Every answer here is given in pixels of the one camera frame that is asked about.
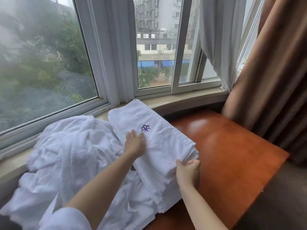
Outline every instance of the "right arm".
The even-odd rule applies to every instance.
[[[191,160],[189,161],[189,165],[184,166],[177,160],[176,165],[176,177],[182,199],[195,229],[228,230],[195,188],[199,181],[199,167],[201,162]]]

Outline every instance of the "white sleeve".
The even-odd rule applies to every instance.
[[[85,215],[78,209],[64,207],[54,212],[39,230],[91,230]]]

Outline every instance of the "white towel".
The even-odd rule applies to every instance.
[[[24,230],[38,229],[54,211],[123,154],[123,149],[111,124],[93,116],[76,116],[49,125],[38,137],[28,160],[29,172],[22,175],[19,188],[0,214],[9,215]],[[144,202],[150,200],[147,193],[139,194],[133,189],[136,185],[143,184],[137,172],[130,170],[99,230],[137,228],[153,220],[156,209],[153,202],[134,202],[135,196]]]
[[[122,143],[132,129],[136,134],[144,132],[146,154],[133,166],[157,204],[157,211],[164,213],[181,199],[176,181],[176,159],[183,163],[197,159],[195,143],[137,99],[109,111],[108,118]]]

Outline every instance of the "dark wooden floor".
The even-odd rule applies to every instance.
[[[286,162],[234,230],[306,230],[307,166]]]

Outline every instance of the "awning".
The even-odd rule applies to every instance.
[[[162,60],[163,67],[173,67],[171,60]]]
[[[142,68],[148,68],[148,67],[154,67],[154,61],[153,60],[143,60],[142,62]]]

